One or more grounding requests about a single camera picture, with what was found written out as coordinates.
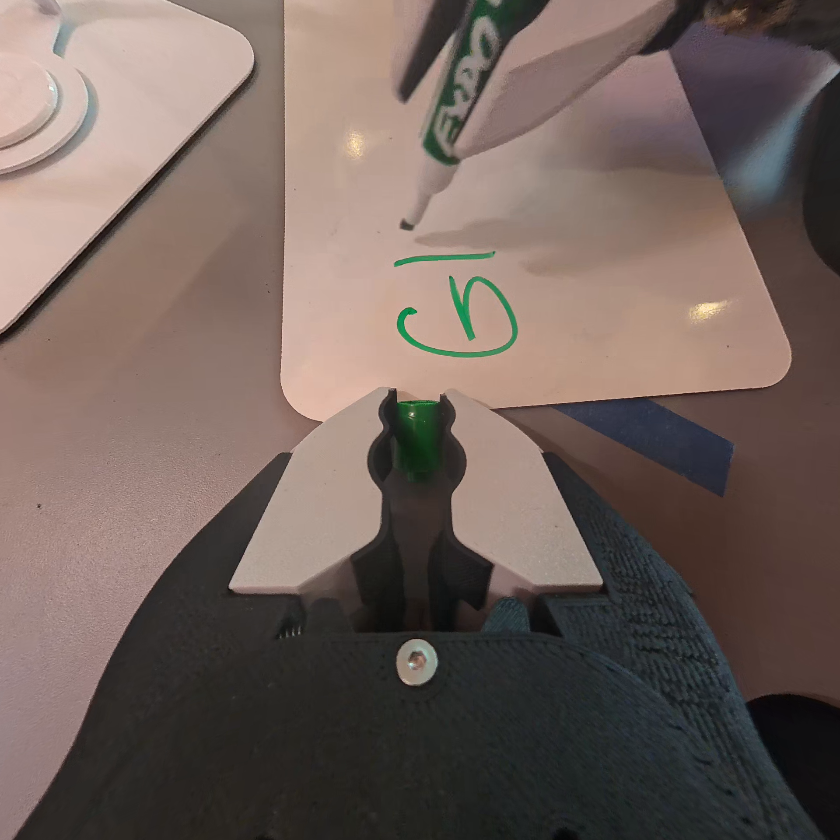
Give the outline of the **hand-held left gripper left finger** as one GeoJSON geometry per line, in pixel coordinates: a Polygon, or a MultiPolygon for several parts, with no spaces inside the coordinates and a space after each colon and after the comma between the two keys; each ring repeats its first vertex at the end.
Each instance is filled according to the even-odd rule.
{"type": "Polygon", "coordinates": [[[396,405],[396,390],[378,387],[294,447],[231,592],[333,599],[355,627],[403,627],[405,575],[385,497],[396,405]]]}

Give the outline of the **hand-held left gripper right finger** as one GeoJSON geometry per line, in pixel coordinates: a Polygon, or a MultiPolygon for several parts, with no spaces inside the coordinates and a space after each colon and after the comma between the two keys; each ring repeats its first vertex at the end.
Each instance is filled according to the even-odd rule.
{"type": "Polygon", "coordinates": [[[440,396],[448,495],[427,567],[434,629],[472,626],[501,599],[592,595],[604,581],[540,446],[455,389],[440,396]]]}

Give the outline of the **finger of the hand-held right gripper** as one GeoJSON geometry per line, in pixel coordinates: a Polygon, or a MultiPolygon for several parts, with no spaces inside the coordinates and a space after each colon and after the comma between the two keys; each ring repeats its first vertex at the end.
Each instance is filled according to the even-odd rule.
{"type": "Polygon", "coordinates": [[[551,119],[639,53],[673,1],[551,1],[504,49],[455,142],[468,158],[551,119]]]}
{"type": "Polygon", "coordinates": [[[455,32],[454,1],[394,1],[392,91],[406,103],[455,32]]]}

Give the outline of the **green dry erase marker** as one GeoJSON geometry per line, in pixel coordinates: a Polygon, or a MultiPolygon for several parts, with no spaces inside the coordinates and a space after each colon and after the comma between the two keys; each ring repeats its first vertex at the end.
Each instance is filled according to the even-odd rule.
{"type": "Polygon", "coordinates": [[[455,2],[455,32],[423,128],[423,164],[416,199],[400,229],[414,230],[433,197],[453,180],[461,158],[455,144],[514,29],[508,2],[455,2]]]}

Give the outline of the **green marker cap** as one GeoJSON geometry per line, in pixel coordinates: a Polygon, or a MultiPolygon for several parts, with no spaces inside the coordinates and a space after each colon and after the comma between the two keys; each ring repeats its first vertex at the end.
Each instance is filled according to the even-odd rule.
{"type": "Polygon", "coordinates": [[[442,416],[440,401],[398,401],[393,431],[393,463],[406,481],[431,480],[442,462],[442,416]]]}

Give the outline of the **white whiteboard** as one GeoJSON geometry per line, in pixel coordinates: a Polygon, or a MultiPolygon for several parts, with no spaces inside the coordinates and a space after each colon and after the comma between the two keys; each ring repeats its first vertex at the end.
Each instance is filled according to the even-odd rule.
{"type": "Polygon", "coordinates": [[[667,54],[479,154],[399,230],[420,101],[389,2],[285,2],[280,384],[322,421],[378,386],[495,408],[764,387],[791,351],[667,54]]]}

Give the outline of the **blue tape strip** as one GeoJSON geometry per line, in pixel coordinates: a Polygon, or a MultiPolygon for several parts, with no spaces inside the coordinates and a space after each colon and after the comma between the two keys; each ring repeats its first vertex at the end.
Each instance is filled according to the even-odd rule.
{"type": "Polygon", "coordinates": [[[552,408],[718,497],[726,493],[734,444],[651,399],[552,408]]]}

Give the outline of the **black textured cushion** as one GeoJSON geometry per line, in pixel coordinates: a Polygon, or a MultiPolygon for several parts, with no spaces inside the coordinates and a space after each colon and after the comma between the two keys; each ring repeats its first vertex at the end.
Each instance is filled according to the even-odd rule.
{"type": "Polygon", "coordinates": [[[839,275],[839,76],[822,91],[802,197],[803,222],[821,261],[839,275]]]}

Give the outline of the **white metal desk stand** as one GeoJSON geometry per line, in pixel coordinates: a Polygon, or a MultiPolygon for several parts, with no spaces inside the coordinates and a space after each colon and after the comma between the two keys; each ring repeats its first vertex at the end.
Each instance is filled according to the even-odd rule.
{"type": "Polygon", "coordinates": [[[250,76],[236,29],[172,2],[2,2],[2,336],[250,76]]]}

